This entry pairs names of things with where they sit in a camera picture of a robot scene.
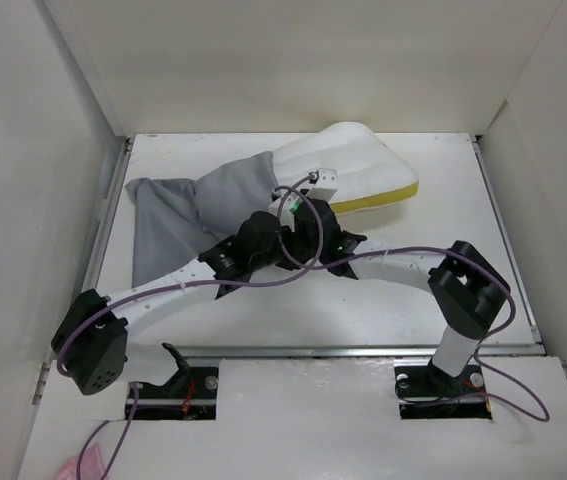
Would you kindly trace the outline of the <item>white pillow yellow edge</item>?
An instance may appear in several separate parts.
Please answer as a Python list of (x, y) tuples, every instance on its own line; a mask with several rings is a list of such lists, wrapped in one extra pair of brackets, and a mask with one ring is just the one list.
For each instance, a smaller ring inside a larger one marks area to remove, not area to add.
[(278, 183), (290, 185), (310, 171), (332, 169), (338, 189), (330, 205), (337, 214), (396, 204), (414, 197), (414, 169), (358, 122), (335, 123), (273, 150)]

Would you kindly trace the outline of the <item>grey pillowcase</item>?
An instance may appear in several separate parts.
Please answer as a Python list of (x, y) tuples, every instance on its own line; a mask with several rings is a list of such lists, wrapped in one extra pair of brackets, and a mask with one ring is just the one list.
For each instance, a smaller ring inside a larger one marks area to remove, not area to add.
[(226, 163), (198, 179), (138, 178), (126, 185), (135, 205), (132, 285), (173, 272), (271, 203), (273, 153)]

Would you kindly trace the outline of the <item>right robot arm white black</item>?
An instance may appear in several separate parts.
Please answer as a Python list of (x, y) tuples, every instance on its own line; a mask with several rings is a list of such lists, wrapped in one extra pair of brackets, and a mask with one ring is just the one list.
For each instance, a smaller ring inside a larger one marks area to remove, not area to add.
[(283, 227), (285, 265), (316, 266), (336, 277), (378, 280), (432, 295), (446, 327), (427, 365), (398, 372), (401, 400), (433, 406), (482, 394), (471, 381), (482, 372), (479, 349), (502, 307), (513, 300), (510, 286), (472, 244), (390, 248), (343, 230), (330, 206), (318, 199), (286, 200), (274, 210)]

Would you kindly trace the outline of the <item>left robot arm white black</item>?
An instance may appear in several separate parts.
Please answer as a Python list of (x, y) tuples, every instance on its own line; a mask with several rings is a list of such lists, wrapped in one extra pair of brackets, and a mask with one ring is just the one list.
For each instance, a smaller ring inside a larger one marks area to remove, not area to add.
[(237, 234), (174, 272), (118, 294), (80, 293), (51, 341), (59, 371), (85, 396), (118, 379), (152, 385), (168, 397), (180, 394), (191, 373), (177, 348), (136, 345), (134, 339), (178, 312), (249, 284), (254, 272), (280, 259), (281, 232), (274, 215), (258, 211)]

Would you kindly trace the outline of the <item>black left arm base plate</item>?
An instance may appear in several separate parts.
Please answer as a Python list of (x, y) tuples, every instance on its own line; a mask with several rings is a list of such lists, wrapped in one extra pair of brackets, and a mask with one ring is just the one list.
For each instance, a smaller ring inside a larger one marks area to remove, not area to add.
[(216, 418), (219, 388), (217, 360), (187, 358), (169, 343), (141, 347), (133, 361), (124, 417), (133, 420), (210, 421)]

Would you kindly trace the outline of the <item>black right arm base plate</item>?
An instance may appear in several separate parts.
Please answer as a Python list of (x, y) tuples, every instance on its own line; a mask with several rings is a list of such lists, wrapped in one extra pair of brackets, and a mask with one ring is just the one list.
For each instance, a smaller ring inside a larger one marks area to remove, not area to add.
[(402, 420), (492, 419), (483, 396), (482, 369), (476, 364), (467, 365), (458, 377), (432, 365), (397, 365), (394, 374)]

